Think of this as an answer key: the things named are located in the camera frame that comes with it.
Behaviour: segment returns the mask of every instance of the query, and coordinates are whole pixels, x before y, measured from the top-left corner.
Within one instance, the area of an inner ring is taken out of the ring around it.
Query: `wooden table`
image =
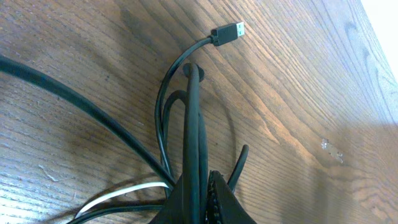
[[[189,58],[205,69],[210,169],[228,178],[250,146],[236,196],[258,223],[398,223],[398,85],[359,1],[3,0],[0,54],[86,96],[159,157],[154,105],[165,72],[212,28],[238,21],[243,38]],[[158,179],[76,107],[0,79],[1,223],[65,223],[94,195]],[[186,85],[179,70],[168,93]],[[183,111],[177,103],[169,127],[178,174]],[[163,197],[149,189],[113,203]]]

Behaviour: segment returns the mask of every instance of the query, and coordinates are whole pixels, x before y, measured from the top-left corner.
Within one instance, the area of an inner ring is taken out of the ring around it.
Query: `black cable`
[[[228,180],[228,186],[231,189],[232,193],[235,191],[236,183],[238,182],[239,176],[242,173],[244,163],[246,162],[248,154],[249,154],[249,146],[244,145],[241,154],[239,155],[239,159],[238,161],[236,161],[234,171],[232,171],[231,177],[229,177]]]
[[[163,134],[164,134],[164,146],[167,150],[167,133],[169,128],[170,110],[175,101],[181,100],[187,105],[187,92],[183,90],[177,90],[173,92],[166,100],[163,110]],[[208,177],[208,150],[206,141],[206,128],[205,120],[199,110],[199,193],[200,193],[200,219],[204,223],[206,215],[206,203],[207,203],[207,177]]]
[[[162,125],[163,125],[163,146],[164,146],[165,155],[167,155],[167,134],[168,134],[168,130],[169,130],[169,118],[170,118],[170,111],[172,109],[172,105],[174,104],[174,102],[176,100],[181,100],[185,104],[186,98],[187,98],[186,91],[177,90],[177,91],[173,92],[167,98],[167,100],[164,104]],[[166,197],[168,198],[171,193],[170,189],[165,188],[164,191],[165,191]]]
[[[167,71],[162,84],[160,86],[159,92],[157,94],[157,99],[156,99],[156,104],[155,104],[155,128],[156,128],[156,138],[157,142],[159,143],[159,149],[160,149],[160,156],[162,157],[162,160],[164,161],[164,167],[166,168],[167,172],[171,174],[171,169],[170,169],[170,162],[168,155],[165,152],[164,149],[164,140],[163,140],[163,124],[162,124],[162,105],[163,105],[163,99],[166,94],[167,87],[170,83],[170,80],[172,76],[174,75],[175,71],[178,69],[178,67],[182,64],[182,62],[190,55],[192,52],[194,52],[196,49],[212,43],[212,38],[207,37],[202,40],[199,40],[195,44],[193,44],[190,48],[188,48],[186,51],[184,51],[183,54],[181,54],[175,61],[174,63],[170,66],[169,70]]]
[[[155,171],[157,175],[160,176],[160,178],[163,179],[163,181],[169,187],[172,188],[175,185],[175,180],[169,174],[169,172],[162,167],[158,160],[132,134],[130,134],[115,119],[110,117],[84,96],[49,77],[48,75],[8,59],[2,55],[0,55],[0,71],[6,72],[31,84],[37,85],[47,91],[50,91],[88,113],[91,117],[117,135],[117,137],[130,146],[130,148],[139,156],[141,156],[141,158],[147,162],[147,164]]]
[[[199,111],[199,193],[200,193],[200,223],[205,222],[207,204],[208,180],[208,150],[205,120]]]
[[[188,98],[184,116],[182,151],[182,217],[184,223],[200,222],[199,183],[199,69],[194,63],[185,71]]]
[[[128,205],[128,206],[120,206],[113,208],[103,208],[94,212],[86,213],[79,218],[76,218],[67,224],[82,224],[87,221],[90,221],[94,218],[98,218],[104,215],[109,215],[112,213],[119,212],[140,212],[140,211],[148,211],[148,210],[160,210],[163,208],[163,205]]]

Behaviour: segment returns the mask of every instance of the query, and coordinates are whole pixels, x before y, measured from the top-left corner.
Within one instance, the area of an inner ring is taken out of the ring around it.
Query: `wood grain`
[[[0,54],[86,96],[159,157],[153,111],[164,73],[195,40],[238,21],[243,38],[189,58],[206,73],[210,169],[228,178],[250,146],[236,195],[258,223],[398,223],[398,84],[359,1],[3,0]],[[96,194],[157,179],[83,112],[0,79],[1,223],[65,223]],[[169,93],[186,85],[179,70]],[[169,127],[179,174],[183,110],[177,103]],[[162,197],[150,189],[114,202]]]

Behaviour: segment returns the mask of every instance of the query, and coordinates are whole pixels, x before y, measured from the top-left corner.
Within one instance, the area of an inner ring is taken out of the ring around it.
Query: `usb plug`
[[[214,46],[221,46],[244,35],[244,23],[228,24],[211,31],[211,39]]]

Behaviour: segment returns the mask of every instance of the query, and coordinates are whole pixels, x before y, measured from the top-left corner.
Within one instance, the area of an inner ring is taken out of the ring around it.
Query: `white cable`
[[[132,187],[127,187],[125,189],[120,189],[120,190],[108,193],[106,195],[100,196],[99,198],[88,203],[87,205],[85,205],[83,208],[80,209],[80,211],[76,214],[75,218],[80,217],[85,211],[89,210],[93,206],[95,206],[109,198],[113,198],[113,197],[116,197],[116,196],[119,196],[122,194],[126,194],[129,192],[133,192],[135,190],[140,190],[140,189],[144,189],[144,188],[148,188],[148,187],[167,187],[168,188],[168,186],[163,182],[149,182],[146,184],[139,184],[139,185],[135,185]]]

